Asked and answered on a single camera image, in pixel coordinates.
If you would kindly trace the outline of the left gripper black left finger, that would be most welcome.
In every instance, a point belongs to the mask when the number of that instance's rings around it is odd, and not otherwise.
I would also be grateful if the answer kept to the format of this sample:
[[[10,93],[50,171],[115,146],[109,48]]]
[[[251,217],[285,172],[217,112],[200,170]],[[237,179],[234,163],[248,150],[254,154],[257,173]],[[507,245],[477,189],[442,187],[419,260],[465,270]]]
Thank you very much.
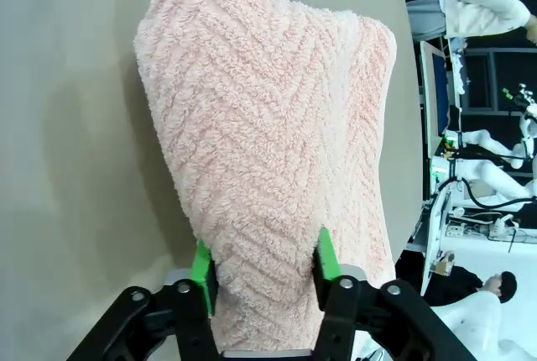
[[[182,360],[218,360],[211,330],[218,283],[202,241],[189,269],[156,293],[130,286],[104,311],[69,360],[147,360],[174,336]]]

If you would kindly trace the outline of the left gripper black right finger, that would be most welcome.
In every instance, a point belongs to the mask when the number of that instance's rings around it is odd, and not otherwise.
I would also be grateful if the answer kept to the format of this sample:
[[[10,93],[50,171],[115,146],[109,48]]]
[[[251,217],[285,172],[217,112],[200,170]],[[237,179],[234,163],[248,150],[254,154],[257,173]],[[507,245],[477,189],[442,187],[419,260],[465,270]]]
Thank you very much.
[[[324,312],[312,358],[351,360],[355,332],[368,333],[393,360],[473,360],[475,357],[407,282],[380,288],[345,274],[327,228],[313,254],[319,308]]]

